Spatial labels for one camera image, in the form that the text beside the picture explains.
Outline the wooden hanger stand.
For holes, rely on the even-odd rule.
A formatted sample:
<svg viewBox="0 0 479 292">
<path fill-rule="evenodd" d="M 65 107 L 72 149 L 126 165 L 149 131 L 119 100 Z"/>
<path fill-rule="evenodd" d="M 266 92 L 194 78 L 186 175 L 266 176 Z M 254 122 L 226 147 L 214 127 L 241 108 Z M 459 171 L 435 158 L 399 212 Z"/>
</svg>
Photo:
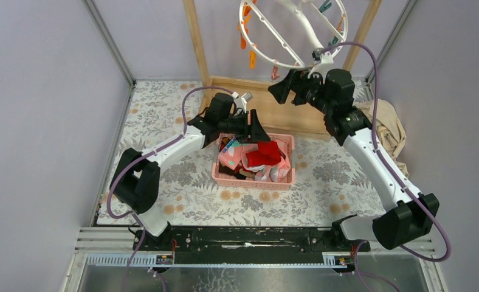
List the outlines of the wooden hanger stand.
<svg viewBox="0 0 479 292">
<path fill-rule="evenodd" d="M 318 111 L 312 110 L 311 106 L 300 106 L 298 108 L 294 105 L 277 105 L 276 101 L 271 97 L 272 95 L 269 94 L 268 86 L 273 85 L 269 82 L 258 82 L 254 80 L 247 80 L 241 78 L 230 78 L 230 77 L 222 77 L 222 76 L 210 76 L 208 73 L 207 61 L 205 59 L 205 52 L 204 52 L 204 43 L 201 38 L 201 31 L 198 21 L 198 16 L 196 12 L 196 6 L 194 1 L 182 1 L 184 5 L 184 10 L 186 14 L 186 19 L 188 22 L 188 28 L 190 30 L 191 40 L 193 43 L 193 48 L 195 51 L 196 62 L 199 68 L 199 73 L 201 75 L 202 84 L 204 87 L 209 87 L 207 89 L 202 89 L 204 91 L 204 97 L 200 105 L 200 110 L 204 110 L 206 106 L 210 105 L 211 99 L 214 96 L 214 93 L 218 93 L 218 91 L 224 91 L 224 89 L 218 89 L 218 87 L 225 86 L 226 89 L 236 89 L 239 90 L 239 93 L 252 93 L 254 96 L 253 105 L 252 107 L 261 114 L 258 113 L 258 117 L 261 118 L 261 123 L 267 126 L 267 129 L 270 131 L 275 131 L 277 133 L 288 133 L 296 136 L 304 136 L 310 137 L 314 139 L 323 139 L 326 140 L 330 139 L 329 134 L 325 134 L 325 126 L 323 125 L 323 114 L 319 114 Z M 339 37 L 340 34 L 339 30 L 335 28 L 334 25 L 331 24 L 329 19 L 324 16 L 319 8 L 316 7 L 313 1 L 300 1 L 298 4 L 295 4 L 293 1 L 276 1 L 282 7 L 294 15 L 294 17 L 299 21 L 300 25 L 306 31 L 306 34 L 312 44 L 320 44 L 318 42 L 318 38 L 316 37 L 316 33 L 312 28 L 311 23 L 307 19 L 306 15 L 302 12 L 302 5 L 310 5 L 310 9 L 323 19 L 323 22 L 327 26 L 327 28 L 335 33 L 335 37 Z M 341 29 L 344 32 L 343 40 L 346 40 L 348 36 L 348 15 L 345 10 L 343 1 L 334 1 L 336 5 L 339 7 L 341 11 L 340 15 L 342 17 L 341 20 Z M 360 22 L 360 25 L 357 29 L 356 35 L 354 36 L 354 41 L 358 43 L 364 43 L 365 38 L 368 34 L 368 31 L 377 15 L 379 7 L 381 6 L 382 1 L 369 1 L 367 8 L 365 9 L 365 13 L 363 18 Z M 269 30 L 271 30 L 272 34 L 282 43 L 283 46 L 288 53 L 294 58 L 297 62 L 297 65 L 303 65 L 303 61 L 301 58 L 293 51 L 293 49 L 285 42 L 285 40 L 277 35 L 278 31 L 271 26 L 271 23 L 265 16 L 262 15 L 261 10 L 255 4 L 255 1 L 241 1 L 239 6 L 239 21 L 238 27 L 239 31 L 241 32 L 241 36 L 247 42 L 247 45 L 250 49 L 253 50 L 255 54 L 257 54 L 260 58 L 272 63 L 274 66 L 278 66 L 280 68 L 284 67 L 287 69 L 293 68 L 300 68 L 297 65 L 288 65 L 284 63 L 277 63 L 276 59 L 267 58 L 260 50 L 255 48 L 253 42 L 250 41 L 250 38 L 246 36 L 246 28 L 245 24 L 247 23 L 247 18 L 249 16 L 243 15 L 244 6 L 247 5 L 251 8 L 251 13 L 255 13 L 257 18 L 267 26 Z M 353 67 L 354 62 L 358 56 L 360 48 L 352 48 L 349 49 L 348 55 L 345 59 L 343 64 L 343 69 L 351 69 Z"/>
</svg>

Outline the pink plastic basket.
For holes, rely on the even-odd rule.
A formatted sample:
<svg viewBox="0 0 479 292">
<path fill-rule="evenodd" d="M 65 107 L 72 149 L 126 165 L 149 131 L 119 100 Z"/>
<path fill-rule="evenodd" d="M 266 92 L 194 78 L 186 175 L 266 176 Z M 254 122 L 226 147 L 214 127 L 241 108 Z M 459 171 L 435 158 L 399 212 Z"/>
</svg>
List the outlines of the pink plastic basket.
<svg viewBox="0 0 479 292">
<path fill-rule="evenodd" d="M 290 171 L 283 177 L 281 182 L 261 182 L 255 181 L 254 179 L 237 179 L 233 176 L 228 176 L 225 173 L 219 172 L 219 162 L 216 162 L 212 165 L 211 175 L 212 178 L 218 183 L 219 186 L 227 187 L 243 187 L 243 188 L 254 188 L 254 189 L 267 189 L 267 190 L 289 190 L 291 186 L 295 183 L 296 174 L 295 168 L 292 166 L 292 151 L 295 150 L 295 139 L 292 135 L 289 134 L 275 134 L 269 133 L 270 138 L 279 139 L 288 144 L 287 152 L 288 158 L 290 161 Z"/>
</svg>

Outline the brown argyle sock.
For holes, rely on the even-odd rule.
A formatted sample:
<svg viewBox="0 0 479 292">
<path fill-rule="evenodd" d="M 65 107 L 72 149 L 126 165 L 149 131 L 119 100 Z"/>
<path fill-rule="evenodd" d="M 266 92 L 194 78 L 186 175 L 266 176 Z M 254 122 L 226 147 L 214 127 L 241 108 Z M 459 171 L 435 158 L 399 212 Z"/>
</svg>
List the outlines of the brown argyle sock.
<svg viewBox="0 0 479 292">
<path fill-rule="evenodd" d="M 242 163 L 238 163 L 234 169 L 231 169 L 222 162 L 218 162 L 218 172 L 240 180 L 254 179 L 256 175 L 256 172 L 247 170 L 243 167 Z"/>
</svg>

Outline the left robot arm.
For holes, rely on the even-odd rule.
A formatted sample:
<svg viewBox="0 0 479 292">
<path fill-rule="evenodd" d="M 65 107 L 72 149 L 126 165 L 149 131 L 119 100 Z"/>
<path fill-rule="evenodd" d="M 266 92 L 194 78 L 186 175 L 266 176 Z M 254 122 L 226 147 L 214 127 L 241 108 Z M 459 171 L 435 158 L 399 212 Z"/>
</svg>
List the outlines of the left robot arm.
<svg viewBox="0 0 479 292">
<path fill-rule="evenodd" d="M 131 208 L 148 233 L 147 242 L 156 250 L 170 244 L 168 220 L 154 204 L 159 193 L 160 176 L 182 158 L 231 134 L 240 143 L 269 142 L 255 109 L 247 104 L 253 95 L 217 93 L 201 114 L 185 123 L 183 132 L 152 150 L 125 150 L 110 186 L 110 194 Z"/>
</svg>

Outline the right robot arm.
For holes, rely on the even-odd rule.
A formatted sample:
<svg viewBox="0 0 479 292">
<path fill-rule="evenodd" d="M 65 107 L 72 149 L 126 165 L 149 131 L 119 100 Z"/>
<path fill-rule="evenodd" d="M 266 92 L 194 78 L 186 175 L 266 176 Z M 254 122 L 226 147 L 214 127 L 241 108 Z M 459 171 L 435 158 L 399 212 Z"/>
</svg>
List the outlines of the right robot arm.
<svg viewBox="0 0 479 292">
<path fill-rule="evenodd" d="M 369 118 L 354 106 L 354 82 L 343 69 L 332 69 L 325 77 L 292 69 L 268 91 L 279 104 L 311 105 L 324 114 L 327 132 L 361 166 L 375 188 L 385 213 L 377 216 L 350 215 L 333 223 L 330 241 L 344 251 L 354 242 L 371 240 L 386 249 L 400 247 L 427 235 L 439 209 L 432 193 L 423 194 L 400 171 L 383 148 Z"/>
</svg>

